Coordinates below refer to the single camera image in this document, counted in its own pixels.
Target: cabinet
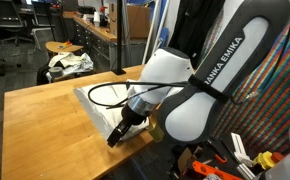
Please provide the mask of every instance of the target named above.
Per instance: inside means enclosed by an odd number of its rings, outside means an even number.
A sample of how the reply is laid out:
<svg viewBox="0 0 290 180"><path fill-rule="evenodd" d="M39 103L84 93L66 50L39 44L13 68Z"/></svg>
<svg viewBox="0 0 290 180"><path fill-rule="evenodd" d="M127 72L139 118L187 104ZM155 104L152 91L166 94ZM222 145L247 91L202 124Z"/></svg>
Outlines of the cabinet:
<svg viewBox="0 0 290 180"><path fill-rule="evenodd" d="M75 17L75 28L80 45L94 62L96 72L106 72L117 66L116 37L107 33L105 28L96 28L90 22ZM122 46L122 67L142 64L146 40L131 40L131 62L126 60L125 46Z"/></svg>

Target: black pole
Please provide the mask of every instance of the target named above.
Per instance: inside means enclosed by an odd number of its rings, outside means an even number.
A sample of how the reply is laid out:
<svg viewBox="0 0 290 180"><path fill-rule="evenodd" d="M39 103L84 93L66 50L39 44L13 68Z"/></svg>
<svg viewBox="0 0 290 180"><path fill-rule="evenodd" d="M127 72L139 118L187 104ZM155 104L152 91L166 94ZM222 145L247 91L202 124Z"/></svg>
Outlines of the black pole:
<svg viewBox="0 0 290 180"><path fill-rule="evenodd" d="M116 75L125 74L122 69L122 0L117 1L117 69L112 70Z"/></svg>

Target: box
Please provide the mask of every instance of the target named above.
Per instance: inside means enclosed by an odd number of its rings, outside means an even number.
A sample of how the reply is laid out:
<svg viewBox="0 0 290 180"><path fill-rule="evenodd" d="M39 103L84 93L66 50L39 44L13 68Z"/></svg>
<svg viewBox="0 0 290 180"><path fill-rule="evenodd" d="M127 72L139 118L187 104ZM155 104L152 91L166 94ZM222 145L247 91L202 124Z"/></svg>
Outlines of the box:
<svg viewBox="0 0 290 180"><path fill-rule="evenodd" d="M130 38L147 38L150 28L150 8L144 6L127 5L127 13ZM110 4L109 19L110 32L111 34L117 36L117 4Z"/></svg>

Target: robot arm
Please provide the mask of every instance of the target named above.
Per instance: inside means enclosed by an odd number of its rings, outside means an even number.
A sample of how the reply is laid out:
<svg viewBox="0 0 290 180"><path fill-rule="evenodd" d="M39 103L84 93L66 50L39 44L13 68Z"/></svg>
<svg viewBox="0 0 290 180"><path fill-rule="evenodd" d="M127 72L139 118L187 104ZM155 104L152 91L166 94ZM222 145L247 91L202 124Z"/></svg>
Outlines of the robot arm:
<svg viewBox="0 0 290 180"><path fill-rule="evenodd" d="M169 89L162 88L128 101L122 110L123 121L108 139L110 146L124 135L122 127L139 124L161 102L158 123L165 134L186 143L208 137L219 109L265 59L290 22L290 0L227 0L224 17L220 37L195 74L191 74L189 58L183 53L169 48L154 53L140 82L188 83L169 97ZM146 88L134 87L133 91Z"/></svg>

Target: floor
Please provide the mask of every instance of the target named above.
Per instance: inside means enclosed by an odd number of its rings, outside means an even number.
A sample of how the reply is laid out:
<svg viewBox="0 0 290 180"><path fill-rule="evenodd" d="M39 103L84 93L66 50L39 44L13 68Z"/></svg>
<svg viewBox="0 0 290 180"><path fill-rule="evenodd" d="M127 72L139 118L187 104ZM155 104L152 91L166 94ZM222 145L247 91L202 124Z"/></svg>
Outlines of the floor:
<svg viewBox="0 0 290 180"><path fill-rule="evenodd" d="M34 44L21 43L19 47L6 44L0 51L0 58L5 58L3 66L6 75L0 77L0 173L2 152L2 121L4 110L4 92L32 87L36 85L37 69L47 61L46 52L35 50ZM173 163L171 154L173 144L154 143L139 154L127 160L102 179L170 179L167 171Z"/></svg>

